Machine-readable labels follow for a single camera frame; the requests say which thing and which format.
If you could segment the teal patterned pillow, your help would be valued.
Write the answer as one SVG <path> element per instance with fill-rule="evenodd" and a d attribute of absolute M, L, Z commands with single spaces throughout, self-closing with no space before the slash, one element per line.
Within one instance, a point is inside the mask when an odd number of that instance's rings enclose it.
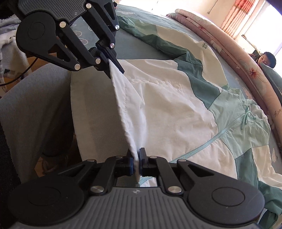
<path fill-rule="evenodd" d="M 269 80 L 271 86 L 273 87 L 277 97 L 281 101 L 281 90 L 282 90 L 282 79 L 281 76 L 272 68 L 261 63 L 260 68 L 262 69 L 264 75 Z"/>

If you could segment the pink floral folded quilt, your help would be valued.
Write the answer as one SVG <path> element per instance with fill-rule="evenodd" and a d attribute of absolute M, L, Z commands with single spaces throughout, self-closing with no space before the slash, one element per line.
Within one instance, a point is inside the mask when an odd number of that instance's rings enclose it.
<path fill-rule="evenodd" d="M 207 42 L 247 85 L 255 101 L 268 115 L 277 142 L 281 144 L 281 96 L 263 70 L 229 35 L 201 15 L 182 9 L 167 14 Z"/>

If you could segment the striped orange curtain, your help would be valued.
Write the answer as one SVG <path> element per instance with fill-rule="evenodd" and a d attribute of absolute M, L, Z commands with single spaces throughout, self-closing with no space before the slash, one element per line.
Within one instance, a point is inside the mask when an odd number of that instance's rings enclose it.
<path fill-rule="evenodd" d="M 264 3 L 265 1 L 236 0 L 220 28 L 235 40 L 246 24 L 258 14 Z"/>

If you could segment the person sitting behind bed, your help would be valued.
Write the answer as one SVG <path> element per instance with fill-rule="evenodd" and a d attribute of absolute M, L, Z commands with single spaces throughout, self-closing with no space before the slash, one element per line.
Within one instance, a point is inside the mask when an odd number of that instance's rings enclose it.
<path fill-rule="evenodd" d="M 253 58 L 257 65 L 263 63 L 270 68 L 274 68 L 276 66 L 276 58 L 271 52 L 264 52 L 259 55 L 259 53 L 255 50 L 253 53 L 250 53 L 249 56 Z"/>

